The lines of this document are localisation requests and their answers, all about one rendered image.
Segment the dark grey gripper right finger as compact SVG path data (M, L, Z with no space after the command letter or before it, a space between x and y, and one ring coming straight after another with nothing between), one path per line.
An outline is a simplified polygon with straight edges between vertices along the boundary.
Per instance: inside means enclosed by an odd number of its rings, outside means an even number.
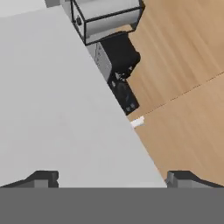
M224 188L224 185L201 179L191 171L168 171L165 183L172 188Z

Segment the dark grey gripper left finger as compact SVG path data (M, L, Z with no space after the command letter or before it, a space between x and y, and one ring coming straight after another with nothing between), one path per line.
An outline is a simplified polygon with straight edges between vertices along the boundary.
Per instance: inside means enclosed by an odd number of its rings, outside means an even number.
M26 179L3 185L3 188L58 188L58 171L35 171Z

